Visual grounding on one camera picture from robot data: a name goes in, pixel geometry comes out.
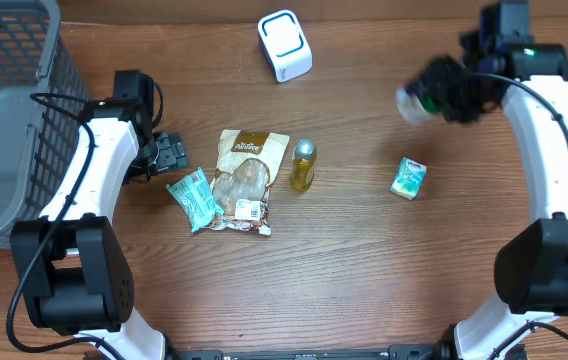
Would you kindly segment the teal snack packet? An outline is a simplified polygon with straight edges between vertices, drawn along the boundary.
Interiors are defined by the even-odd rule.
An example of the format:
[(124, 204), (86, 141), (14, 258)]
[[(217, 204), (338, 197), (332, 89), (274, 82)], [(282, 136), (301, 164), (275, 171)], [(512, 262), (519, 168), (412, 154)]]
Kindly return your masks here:
[(215, 201), (210, 184), (201, 168), (184, 176), (175, 184), (167, 184), (166, 190), (187, 215), (192, 233), (203, 228), (209, 228), (216, 216), (223, 214), (223, 210)]

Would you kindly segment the green lid white jar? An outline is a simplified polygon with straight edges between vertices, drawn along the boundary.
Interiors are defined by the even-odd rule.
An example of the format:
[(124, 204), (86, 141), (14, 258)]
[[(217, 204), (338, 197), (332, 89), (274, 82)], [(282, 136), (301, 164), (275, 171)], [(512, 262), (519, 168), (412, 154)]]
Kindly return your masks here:
[(405, 88), (397, 90), (396, 104), (400, 115), (413, 125), (432, 121), (442, 114), (430, 100), (421, 99)]

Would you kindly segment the brown Pantene sachet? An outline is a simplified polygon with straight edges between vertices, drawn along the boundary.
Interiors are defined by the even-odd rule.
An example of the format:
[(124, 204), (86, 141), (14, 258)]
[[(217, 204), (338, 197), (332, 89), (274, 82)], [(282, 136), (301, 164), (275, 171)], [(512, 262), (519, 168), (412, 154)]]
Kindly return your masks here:
[(233, 229), (262, 236), (272, 233), (267, 222), (270, 189), (279, 172), (290, 137), (273, 132), (222, 131), (211, 190), (221, 213), (213, 230)]

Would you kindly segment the teal Kleenex tissue pack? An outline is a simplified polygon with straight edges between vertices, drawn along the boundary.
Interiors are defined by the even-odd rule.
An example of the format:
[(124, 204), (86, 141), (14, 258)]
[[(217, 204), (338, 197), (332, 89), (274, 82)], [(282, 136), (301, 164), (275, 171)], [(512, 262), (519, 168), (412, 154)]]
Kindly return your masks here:
[(390, 191), (408, 200), (413, 200), (421, 188), (426, 171), (425, 165), (404, 157), (390, 185)]

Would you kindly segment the yellow dish soap bottle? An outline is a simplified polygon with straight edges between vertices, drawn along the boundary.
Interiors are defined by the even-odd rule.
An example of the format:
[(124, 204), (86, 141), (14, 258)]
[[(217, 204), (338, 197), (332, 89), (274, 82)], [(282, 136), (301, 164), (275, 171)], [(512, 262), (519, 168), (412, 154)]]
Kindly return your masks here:
[(314, 179), (314, 165), (317, 160), (317, 147), (307, 139), (301, 139), (292, 155), (290, 182), (293, 189), (306, 191)]

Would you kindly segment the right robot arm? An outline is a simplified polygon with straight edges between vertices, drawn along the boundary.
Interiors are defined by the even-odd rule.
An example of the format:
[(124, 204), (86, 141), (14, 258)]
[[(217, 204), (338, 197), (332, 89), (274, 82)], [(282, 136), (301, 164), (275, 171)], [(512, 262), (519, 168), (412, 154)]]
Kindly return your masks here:
[(522, 359), (523, 340), (568, 317), (568, 55), (530, 31), (525, 1), (484, 7), (460, 37), (462, 56), (438, 56), (397, 93), (413, 124), (470, 124), (500, 108), (526, 177), (529, 225), (494, 263), (495, 291), (432, 345), (393, 345), (393, 359)]

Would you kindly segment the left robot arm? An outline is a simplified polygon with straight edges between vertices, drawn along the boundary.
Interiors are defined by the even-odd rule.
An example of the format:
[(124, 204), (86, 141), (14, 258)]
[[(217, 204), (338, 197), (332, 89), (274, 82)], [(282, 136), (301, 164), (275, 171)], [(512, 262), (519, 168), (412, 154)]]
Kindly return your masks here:
[(5, 323), (9, 342), (25, 353), (90, 344), (106, 359), (174, 359), (167, 335), (135, 308), (134, 280), (112, 218), (123, 185), (185, 167), (177, 134), (157, 131), (163, 115), (160, 85), (139, 70), (118, 70), (112, 96), (63, 94), (31, 99), (79, 126), (64, 178), (34, 220), (17, 222), (10, 247), (19, 283)]

